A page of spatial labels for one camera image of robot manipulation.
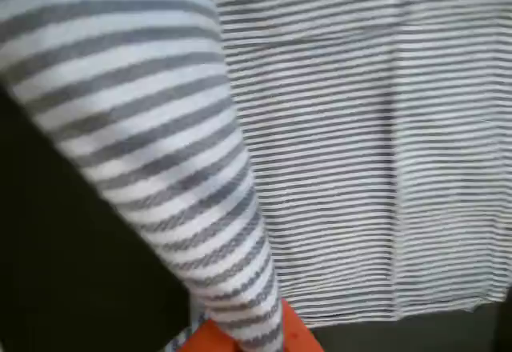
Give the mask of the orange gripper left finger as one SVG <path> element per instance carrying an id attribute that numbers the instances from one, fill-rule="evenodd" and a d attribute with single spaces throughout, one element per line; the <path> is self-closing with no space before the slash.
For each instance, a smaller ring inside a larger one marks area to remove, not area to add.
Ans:
<path id="1" fill-rule="evenodd" d="M 182 352 L 236 352 L 239 348 L 212 320 L 206 320 L 182 347 Z"/>

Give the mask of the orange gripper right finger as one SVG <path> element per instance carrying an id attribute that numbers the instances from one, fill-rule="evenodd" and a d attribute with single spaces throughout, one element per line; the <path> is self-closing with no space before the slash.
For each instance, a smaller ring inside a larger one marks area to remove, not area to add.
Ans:
<path id="1" fill-rule="evenodd" d="M 285 352 L 323 352 L 324 349 L 286 300 L 282 300 Z"/>

